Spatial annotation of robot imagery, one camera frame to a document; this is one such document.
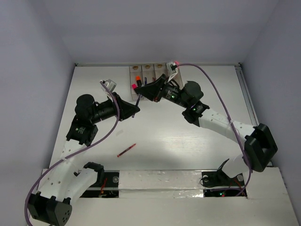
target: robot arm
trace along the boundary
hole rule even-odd
[[[226,116],[215,112],[200,101],[204,94],[199,84],[194,81],[188,81],[183,89],[179,89],[169,81],[170,79],[163,74],[156,81],[143,87],[135,88],[135,92],[154,102],[159,102],[161,98],[164,98],[180,105],[185,108],[182,115],[187,122],[198,127],[210,129],[238,142],[231,127],[231,123],[233,123],[239,139],[244,145],[245,153],[251,163],[251,169],[262,172],[266,168],[277,151],[274,138],[266,125],[260,123],[254,127],[238,121],[230,122]],[[240,154],[235,159],[226,160],[219,167],[216,174],[204,182],[207,183],[208,187],[228,186],[231,184],[232,178],[247,170],[248,167],[245,160]]]
[[[115,85],[106,82],[112,92]],[[140,109],[123,101],[113,92],[118,107],[119,120],[125,120]],[[72,158],[67,156],[90,146],[97,134],[96,123],[117,115],[117,107],[111,99],[97,103],[94,98],[85,94],[77,99],[74,119],[66,136],[67,140],[60,159],[64,160],[50,172],[43,184],[40,184],[36,194],[31,194],[28,210],[34,219],[54,226],[64,226],[72,212],[72,205],[90,187],[101,186],[104,183],[103,166],[94,162],[80,165],[79,159],[85,152]]]

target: cable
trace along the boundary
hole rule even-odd
[[[219,98],[219,100],[220,100],[220,102],[221,102],[221,104],[222,104],[222,106],[223,106],[225,112],[226,112],[226,115],[227,115],[227,117],[228,117],[228,120],[229,120],[229,121],[232,121],[232,118],[231,118],[231,116],[230,116],[230,114],[229,114],[229,111],[228,111],[228,109],[227,109],[227,107],[226,107],[224,101],[222,100],[221,95],[220,95],[219,91],[217,90],[215,84],[213,83],[213,81],[212,81],[211,78],[209,77],[209,75],[203,70],[203,68],[201,68],[200,66],[195,65],[195,64],[184,63],[184,64],[178,64],[177,67],[179,67],[179,66],[185,66],[185,65],[187,65],[187,66],[194,66],[194,67],[198,68],[198,69],[199,69],[199,70],[200,70],[200,71],[208,78],[208,80],[210,81],[211,85],[213,86],[213,88],[214,88],[214,90],[215,90],[215,92],[216,92],[216,94],[217,94],[217,96],[218,96],[218,98]],[[241,141],[240,141],[239,135],[238,135],[238,133],[237,133],[237,131],[236,131],[235,126],[233,125],[233,123],[231,123],[231,127],[232,127],[233,132],[234,132],[234,134],[235,134],[235,137],[236,137],[236,139],[237,139],[237,142],[238,142],[238,145],[239,145],[239,147],[240,147],[240,150],[241,150],[241,152],[243,153],[243,156],[244,156],[244,160],[245,160],[245,162],[246,162],[246,165],[247,165],[248,168],[249,168],[249,177],[248,177],[248,180],[247,180],[247,182],[246,182],[246,184],[245,184],[245,186],[244,186],[244,189],[245,189],[246,186],[249,184],[249,181],[250,181],[250,179],[251,179],[251,173],[252,173],[251,164],[250,164],[250,161],[249,161],[249,159],[248,159],[248,156],[247,156],[247,154],[246,154],[246,152],[245,152],[245,150],[244,150],[244,147],[243,147],[243,145],[242,145],[242,143],[241,143]],[[239,196],[241,193],[243,193],[244,189],[241,190],[236,196]]]
[[[171,79],[169,83],[172,84],[173,86],[176,85],[178,88],[180,88],[180,85],[174,79]]]
[[[105,135],[103,138],[101,138],[100,140],[98,140],[97,142],[95,142],[94,144],[88,146],[88,147],[85,147],[81,150],[78,150],[77,152],[75,153],[72,153],[68,156],[66,156],[65,158],[66,159],[69,159],[69,158],[72,158],[73,156],[77,155],[77,154],[80,154],[96,145],[98,145],[99,143],[101,143],[102,141],[104,141],[113,131],[114,129],[116,128],[117,124],[118,124],[118,121],[119,121],[119,118],[120,118],[120,110],[119,110],[119,106],[117,104],[117,101],[115,99],[115,97],[113,96],[113,94],[110,92],[110,90],[102,83],[102,81],[100,82],[100,84],[104,87],[104,89],[108,92],[108,94],[112,97],[112,100],[116,106],[116,109],[117,109],[117,117],[116,117],[116,122],[115,124],[113,125],[112,129],[107,133],[107,135]],[[48,174],[54,167],[56,167],[57,165],[61,164],[63,162],[63,160],[59,160],[57,161],[55,164],[53,164],[51,167],[49,167],[48,170],[46,170],[39,178],[38,180],[33,184],[33,186],[31,187],[31,189],[29,190],[27,196],[26,196],[26,199],[25,199],[25,205],[24,205],[24,215],[25,215],[25,220],[26,220],[26,223],[28,224],[28,226],[33,226],[29,220],[29,215],[28,215],[28,201],[29,201],[29,198],[30,198],[30,195],[32,194],[34,188],[39,184],[39,182],[42,180],[43,177],[45,177],[46,174]]]

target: red marker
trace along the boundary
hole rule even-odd
[[[128,150],[130,150],[132,147],[134,147],[136,144],[133,144],[132,146],[128,147],[126,150],[124,150],[122,153],[120,153],[119,155],[117,155],[117,157],[120,157],[121,155],[123,155],[125,152],[127,152]]]

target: gray wall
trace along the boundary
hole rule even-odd
[[[49,166],[73,69],[39,1],[1,0],[0,225],[25,225],[24,200]]]
[[[301,1],[281,0],[261,32],[243,70],[251,98],[278,145],[281,169],[301,222]]]
[[[278,0],[43,0],[76,63],[245,59]]]

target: white table surface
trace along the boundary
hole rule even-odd
[[[166,198],[159,193],[137,190],[124,198],[80,198],[66,226],[298,226],[278,168],[252,174],[248,199]]]
[[[204,66],[215,82],[233,119],[251,124],[237,74],[233,66]],[[204,104],[224,114],[224,110],[207,78],[197,68],[180,68],[183,83],[196,81],[200,84]],[[58,160],[71,121],[75,115],[76,99],[91,94],[96,101],[106,100],[99,80],[111,79],[117,83],[115,91],[125,101],[131,100],[129,68],[76,67],[58,131],[51,164]],[[184,108],[167,100],[154,103],[140,101],[141,111],[117,125],[115,131],[98,146],[91,148],[82,158],[82,164],[94,161],[106,170],[193,170],[216,169],[227,158],[240,153],[238,145],[207,129],[196,127],[182,116]],[[97,124],[94,141],[102,138],[113,126],[115,118]],[[117,154],[130,145],[137,145],[126,154]]]
[[[223,97],[233,119],[250,124],[250,117],[233,66],[205,66]],[[181,67],[183,83],[196,81],[202,101],[224,113],[213,88],[193,67]],[[76,99],[89,93],[95,100],[106,100],[99,80],[112,79],[116,92],[131,101],[128,67],[76,67],[63,112],[51,164],[58,160],[65,136],[74,117]],[[236,143],[219,134],[186,122],[183,108],[166,100],[141,101],[141,112],[118,124],[113,134],[88,150],[84,165],[94,161],[106,170],[193,170],[216,169],[227,158],[240,153]],[[115,118],[97,124],[99,140],[112,127]],[[121,151],[136,147],[117,158]],[[225,198],[145,198],[141,192],[127,198],[80,198],[73,206],[68,226],[297,226],[291,202],[277,168],[253,173],[247,187],[248,199]],[[31,220],[35,226],[48,226]]]

